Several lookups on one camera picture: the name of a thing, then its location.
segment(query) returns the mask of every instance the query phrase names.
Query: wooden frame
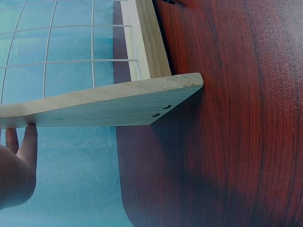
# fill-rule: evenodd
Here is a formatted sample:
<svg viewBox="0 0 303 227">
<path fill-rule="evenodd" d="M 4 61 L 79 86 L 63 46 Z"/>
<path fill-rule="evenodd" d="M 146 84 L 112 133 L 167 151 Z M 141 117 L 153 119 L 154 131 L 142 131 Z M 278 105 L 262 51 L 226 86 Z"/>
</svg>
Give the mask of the wooden frame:
<svg viewBox="0 0 303 227">
<path fill-rule="evenodd" d="M 199 73 L 171 76 L 152 0 L 120 3 L 126 51 L 132 61 L 113 62 L 126 63 L 125 73 L 130 74 L 131 81 L 28 103 L 0 105 L 0 128 L 24 127 L 29 123 L 49 127 L 148 125 L 203 86 Z M 91 61 L 94 66 L 98 60 Z"/>
</svg>

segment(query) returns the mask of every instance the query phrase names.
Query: white metal wire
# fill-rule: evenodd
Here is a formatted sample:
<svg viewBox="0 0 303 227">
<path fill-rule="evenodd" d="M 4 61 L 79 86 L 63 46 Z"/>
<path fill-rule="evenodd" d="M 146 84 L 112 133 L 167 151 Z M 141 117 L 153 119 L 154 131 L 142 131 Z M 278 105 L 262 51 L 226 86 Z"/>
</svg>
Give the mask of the white metal wire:
<svg viewBox="0 0 303 227">
<path fill-rule="evenodd" d="M 95 0 L 92 0 L 91 7 L 91 25 L 94 24 L 94 15 L 95 15 Z M 94 27 L 91 27 L 91 59 L 94 59 Z M 91 72 L 93 76 L 93 87 L 96 87 L 96 77 L 95 77 L 95 62 L 91 62 Z"/>
<path fill-rule="evenodd" d="M 26 3 L 27 3 L 27 0 L 24 1 L 24 4 L 22 6 L 22 9 L 20 11 L 20 14 L 19 14 L 19 17 L 18 17 L 18 20 L 17 20 L 17 23 L 16 23 L 15 30 L 17 30 L 17 28 L 18 28 L 18 25 L 19 25 L 19 22 L 20 22 L 20 19 L 21 19 L 21 16 L 22 16 L 22 13 L 23 13 L 23 10 L 24 10 L 24 7 L 25 7 Z M 8 56 L 7 56 L 6 63 L 5 63 L 6 66 L 9 64 L 9 56 L 10 56 L 11 48 L 13 46 L 15 34 L 16 33 L 13 33 L 13 36 L 12 36 L 12 39 L 11 39 L 11 42 L 10 42 L 9 52 L 8 52 Z M 3 102 L 3 91 L 4 91 L 4 83 L 5 83 L 6 72 L 7 72 L 7 68 L 5 68 L 5 70 L 4 70 L 3 79 L 2 79 L 0 105 Z"/>
<path fill-rule="evenodd" d="M 0 67 L 2 69 L 11 69 L 11 68 L 19 68 L 25 66 L 34 66 L 34 65 L 54 65 L 54 64 L 64 64 L 64 63 L 78 63 L 78 62 L 138 62 L 137 59 L 87 59 L 87 60 L 67 60 L 67 61 L 47 61 L 47 62 L 37 62 L 31 64 L 21 64 L 21 65 L 8 65 Z"/>
<path fill-rule="evenodd" d="M 49 27 L 35 27 L 30 29 L 24 30 L 16 30 L 10 32 L 3 32 L 0 35 L 8 35 L 13 33 L 20 33 L 20 32 L 30 32 L 30 31 L 37 31 L 37 30 L 45 30 L 45 29 L 53 29 L 53 28 L 66 28 L 66 27 L 132 27 L 131 25 L 107 25 L 107 24 L 96 24 L 96 25 L 61 25 L 61 26 L 49 26 Z"/>
<path fill-rule="evenodd" d="M 50 39 L 51 39 L 53 18 L 55 16 L 57 3 L 58 3 L 58 1 L 55 1 L 55 4 L 53 6 L 53 13 L 52 13 L 51 22 L 50 22 L 50 29 L 48 31 L 47 42 L 46 42 L 45 62 L 47 62 L 47 58 L 48 58 L 49 42 L 50 42 Z M 47 65 L 44 65 L 42 98 L 45 98 L 46 70 L 47 70 Z"/>
<path fill-rule="evenodd" d="M 0 11 L 1 10 L 8 10 L 8 9 L 15 8 L 15 7 L 22 7 L 22 6 L 28 6 L 28 5 L 36 5 L 36 4 L 40 4 L 40 3 L 49 3 L 49 2 L 55 2 L 55 1 L 56 0 L 29 2 L 29 3 L 25 3 L 25 4 L 19 4 L 19 5 L 14 5 L 14 6 L 8 6 L 8 7 L 0 8 Z M 77 1 L 77 0 L 58 0 L 58 1 Z M 128 0 L 99 0 L 99 1 L 128 1 Z"/>
</svg>

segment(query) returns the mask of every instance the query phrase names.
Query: reddish-brown wood surface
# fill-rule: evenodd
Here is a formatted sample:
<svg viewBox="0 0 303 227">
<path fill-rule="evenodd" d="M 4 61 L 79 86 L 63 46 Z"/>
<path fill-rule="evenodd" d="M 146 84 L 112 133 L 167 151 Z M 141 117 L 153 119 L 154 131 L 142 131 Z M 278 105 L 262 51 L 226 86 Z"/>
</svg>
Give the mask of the reddish-brown wood surface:
<svg viewBox="0 0 303 227">
<path fill-rule="evenodd" d="M 135 227 L 303 226 L 303 2 L 156 2 L 174 73 L 204 89 L 118 127 Z"/>
</svg>

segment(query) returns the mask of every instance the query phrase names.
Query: blue cloth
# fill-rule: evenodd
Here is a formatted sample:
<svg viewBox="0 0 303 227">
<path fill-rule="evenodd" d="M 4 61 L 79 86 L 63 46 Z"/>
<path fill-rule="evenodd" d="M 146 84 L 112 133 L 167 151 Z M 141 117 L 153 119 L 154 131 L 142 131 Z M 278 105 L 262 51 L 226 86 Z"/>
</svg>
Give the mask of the blue cloth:
<svg viewBox="0 0 303 227">
<path fill-rule="evenodd" d="M 0 33 L 14 31 L 24 0 L 2 0 Z M 48 27 L 54 1 L 27 0 L 17 30 Z M 90 0 L 58 1 L 53 26 L 91 23 Z M 95 0 L 95 24 L 112 24 L 113 2 Z M 16 33 L 8 65 L 45 61 L 48 29 Z M 113 28 L 94 30 L 95 58 L 113 58 Z M 0 35 L 0 67 L 13 34 Z M 91 27 L 54 28 L 48 61 L 91 59 Z M 42 98 L 43 65 L 7 69 L 3 104 Z M 0 83 L 4 69 L 0 70 Z M 113 83 L 112 62 L 95 63 L 96 85 Z M 92 87 L 91 63 L 47 66 L 46 96 Z M 20 140 L 24 129 L 18 130 Z M 0 211 L 0 227 L 131 227 L 121 199 L 114 127 L 39 128 L 37 187 L 24 205 Z M 4 132 L 1 136 L 5 144 Z"/>
</svg>

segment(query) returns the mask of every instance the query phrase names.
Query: screw hole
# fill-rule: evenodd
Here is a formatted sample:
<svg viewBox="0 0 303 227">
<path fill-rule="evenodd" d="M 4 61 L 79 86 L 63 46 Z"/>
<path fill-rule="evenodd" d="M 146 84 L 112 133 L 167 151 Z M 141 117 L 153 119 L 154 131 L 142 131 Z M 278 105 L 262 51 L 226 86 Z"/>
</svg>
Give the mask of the screw hole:
<svg viewBox="0 0 303 227">
<path fill-rule="evenodd" d="M 159 117 L 160 114 L 159 113 L 156 113 L 156 114 L 153 114 L 152 117 Z"/>
<path fill-rule="evenodd" d="M 171 108 L 171 105 L 164 105 L 164 106 L 162 107 L 163 110 L 167 110 L 167 109 L 170 109 L 170 108 Z"/>
</svg>

